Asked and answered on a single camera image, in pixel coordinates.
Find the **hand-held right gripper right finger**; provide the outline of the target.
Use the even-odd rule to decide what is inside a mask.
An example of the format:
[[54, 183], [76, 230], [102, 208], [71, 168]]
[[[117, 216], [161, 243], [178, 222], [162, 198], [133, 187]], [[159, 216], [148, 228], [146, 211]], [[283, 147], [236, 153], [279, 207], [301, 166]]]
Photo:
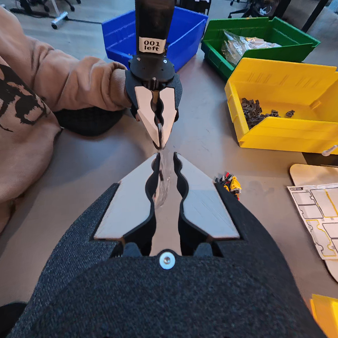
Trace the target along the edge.
[[213, 240], [239, 239], [215, 182], [181, 154], [174, 155], [183, 220]]

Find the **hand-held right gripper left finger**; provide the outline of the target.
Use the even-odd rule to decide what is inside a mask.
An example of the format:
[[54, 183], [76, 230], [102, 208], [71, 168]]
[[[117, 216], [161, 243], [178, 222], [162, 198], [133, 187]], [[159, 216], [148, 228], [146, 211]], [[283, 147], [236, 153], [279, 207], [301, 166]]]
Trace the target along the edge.
[[94, 234], [95, 240], [128, 242], [154, 215], [160, 154], [153, 154], [118, 182], [114, 196]]

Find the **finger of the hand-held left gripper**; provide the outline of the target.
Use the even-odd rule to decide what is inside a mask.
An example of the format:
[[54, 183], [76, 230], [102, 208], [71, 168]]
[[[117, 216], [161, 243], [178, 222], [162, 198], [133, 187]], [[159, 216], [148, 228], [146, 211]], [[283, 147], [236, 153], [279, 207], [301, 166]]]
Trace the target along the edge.
[[137, 99], [137, 114], [157, 149], [162, 148], [158, 123], [152, 109], [153, 92], [143, 86], [134, 88]]
[[159, 120], [161, 124], [160, 149], [163, 149], [171, 135], [177, 110], [175, 108], [175, 89], [166, 87], [158, 93]]

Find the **pile of mixed small plastic parts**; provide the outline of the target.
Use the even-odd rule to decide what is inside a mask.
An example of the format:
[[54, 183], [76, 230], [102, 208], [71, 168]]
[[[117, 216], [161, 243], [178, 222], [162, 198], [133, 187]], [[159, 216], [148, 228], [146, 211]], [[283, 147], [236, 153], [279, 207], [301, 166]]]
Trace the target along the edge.
[[242, 187], [237, 177], [230, 172], [225, 172], [224, 175], [215, 177], [215, 183], [220, 184], [224, 189], [230, 192], [237, 200], [240, 200]]

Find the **clear plastic bag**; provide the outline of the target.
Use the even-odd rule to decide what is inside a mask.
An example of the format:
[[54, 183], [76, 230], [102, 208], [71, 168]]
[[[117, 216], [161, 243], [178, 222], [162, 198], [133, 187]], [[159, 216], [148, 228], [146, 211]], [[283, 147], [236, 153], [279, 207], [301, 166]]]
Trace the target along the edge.
[[159, 153], [161, 158], [159, 163], [158, 186], [153, 197], [155, 209], [162, 207], [167, 199], [173, 169], [171, 152], [167, 149], [163, 149], [159, 151]]

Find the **grey desk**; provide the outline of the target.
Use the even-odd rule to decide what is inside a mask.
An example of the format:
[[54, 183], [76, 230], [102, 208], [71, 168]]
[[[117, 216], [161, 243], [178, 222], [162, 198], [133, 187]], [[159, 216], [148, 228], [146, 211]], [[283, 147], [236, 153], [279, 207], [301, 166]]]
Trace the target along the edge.
[[[303, 299], [337, 298], [328, 273], [301, 222], [287, 186], [289, 168], [302, 153], [240, 148], [225, 95], [225, 82], [198, 52], [179, 72], [183, 96], [164, 153], [177, 151], [206, 175], [229, 171], [242, 186], [240, 202], [264, 225], [282, 251]], [[53, 159], [1, 235], [1, 306], [27, 302], [54, 247], [69, 226], [111, 184], [155, 153], [142, 124], [127, 111], [101, 137], [62, 131]]]

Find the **blue storage bin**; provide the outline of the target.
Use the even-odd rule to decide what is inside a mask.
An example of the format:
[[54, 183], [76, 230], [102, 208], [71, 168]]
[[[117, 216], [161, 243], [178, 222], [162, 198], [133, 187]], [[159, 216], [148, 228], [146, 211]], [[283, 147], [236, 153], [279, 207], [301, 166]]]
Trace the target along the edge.
[[[129, 69], [136, 54], [136, 15], [128, 11], [102, 23], [108, 59]], [[196, 53], [208, 20], [207, 15], [175, 7], [167, 39], [167, 58], [178, 72]]]

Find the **heap of black connector pegs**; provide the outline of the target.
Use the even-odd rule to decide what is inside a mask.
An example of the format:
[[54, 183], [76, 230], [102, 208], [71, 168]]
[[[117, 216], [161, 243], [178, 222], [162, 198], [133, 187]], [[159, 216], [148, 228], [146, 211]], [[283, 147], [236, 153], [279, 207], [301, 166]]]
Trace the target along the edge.
[[264, 113], [260, 106], [259, 100], [248, 100], [242, 98], [241, 106], [244, 113], [245, 120], [247, 122], [248, 129], [251, 130], [265, 119], [269, 117], [273, 118], [292, 118], [295, 114], [294, 110], [287, 111], [284, 115], [280, 115], [277, 110], [272, 109], [270, 113]]

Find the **clear bag of parts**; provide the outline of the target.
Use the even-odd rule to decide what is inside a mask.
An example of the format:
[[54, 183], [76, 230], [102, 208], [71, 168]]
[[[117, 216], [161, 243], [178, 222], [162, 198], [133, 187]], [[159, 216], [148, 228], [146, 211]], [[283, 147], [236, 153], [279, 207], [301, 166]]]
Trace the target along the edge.
[[281, 47], [258, 37], [244, 37], [223, 30], [224, 40], [221, 47], [222, 56], [232, 65], [237, 65], [248, 50]]

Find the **yellow storage bin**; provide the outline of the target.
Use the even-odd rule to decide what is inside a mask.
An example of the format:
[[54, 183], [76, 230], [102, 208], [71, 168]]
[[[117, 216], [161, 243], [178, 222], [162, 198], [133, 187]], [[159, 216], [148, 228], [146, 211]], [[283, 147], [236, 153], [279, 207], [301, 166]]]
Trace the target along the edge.
[[[242, 148], [322, 153], [337, 145], [338, 72], [334, 66], [243, 58], [225, 86]], [[249, 129], [241, 101], [258, 100], [267, 117]]]

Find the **white table leg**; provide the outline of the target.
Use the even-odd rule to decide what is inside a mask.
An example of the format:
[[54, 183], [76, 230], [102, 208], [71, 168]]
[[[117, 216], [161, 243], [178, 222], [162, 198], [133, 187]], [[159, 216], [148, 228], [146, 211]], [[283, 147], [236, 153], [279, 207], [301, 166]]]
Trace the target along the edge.
[[68, 20], [68, 12], [63, 11], [63, 12], [58, 12], [56, 13], [56, 17], [53, 18], [51, 21], [51, 27], [54, 30], [57, 30], [60, 24], [64, 23], [66, 20]]

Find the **black office chair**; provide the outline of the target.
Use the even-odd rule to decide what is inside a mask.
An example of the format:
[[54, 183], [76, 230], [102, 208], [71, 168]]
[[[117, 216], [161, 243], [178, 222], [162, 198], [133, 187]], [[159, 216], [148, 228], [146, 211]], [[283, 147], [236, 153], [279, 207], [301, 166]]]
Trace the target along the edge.
[[10, 8], [9, 11], [13, 14], [21, 14], [33, 16], [36, 18], [48, 18], [50, 16], [50, 6], [57, 16], [61, 14], [61, 4], [67, 4], [70, 11], [74, 12], [74, 4], [69, 0], [57, 1], [57, 0], [19, 0], [14, 1], [15, 7]]
[[239, 14], [242, 14], [241, 18], [272, 18], [277, 5], [278, 1], [275, 0], [248, 0], [246, 1], [246, 7], [230, 12], [228, 19], [232, 19], [233, 15]]

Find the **person's beige printed sweatshirt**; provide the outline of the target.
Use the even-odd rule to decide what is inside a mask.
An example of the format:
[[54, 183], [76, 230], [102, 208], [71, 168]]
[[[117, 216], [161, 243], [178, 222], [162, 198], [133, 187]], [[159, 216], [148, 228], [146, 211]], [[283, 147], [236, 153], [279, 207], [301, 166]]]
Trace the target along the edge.
[[24, 34], [18, 19], [1, 7], [0, 231], [15, 201], [47, 168], [61, 128], [47, 105], [46, 58], [50, 45]]

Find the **green storage bin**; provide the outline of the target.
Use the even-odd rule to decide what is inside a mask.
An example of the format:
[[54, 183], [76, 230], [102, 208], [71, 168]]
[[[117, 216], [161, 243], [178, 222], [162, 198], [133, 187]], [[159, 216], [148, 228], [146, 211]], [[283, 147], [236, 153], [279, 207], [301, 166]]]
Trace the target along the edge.
[[233, 73], [236, 65], [222, 55], [221, 47], [226, 40], [224, 31], [243, 36], [256, 37], [279, 46], [253, 49], [243, 57], [275, 61], [302, 62], [320, 44], [320, 41], [279, 18], [236, 18], [210, 20], [201, 43], [206, 62], [224, 80]]

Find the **yellow flat box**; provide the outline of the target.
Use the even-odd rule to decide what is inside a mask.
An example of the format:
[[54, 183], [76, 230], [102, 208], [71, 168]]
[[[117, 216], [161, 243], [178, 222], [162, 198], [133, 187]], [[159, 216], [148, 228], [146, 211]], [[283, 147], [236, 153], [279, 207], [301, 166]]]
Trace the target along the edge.
[[329, 338], [338, 337], [338, 300], [323, 295], [312, 294], [310, 299], [312, 315]]

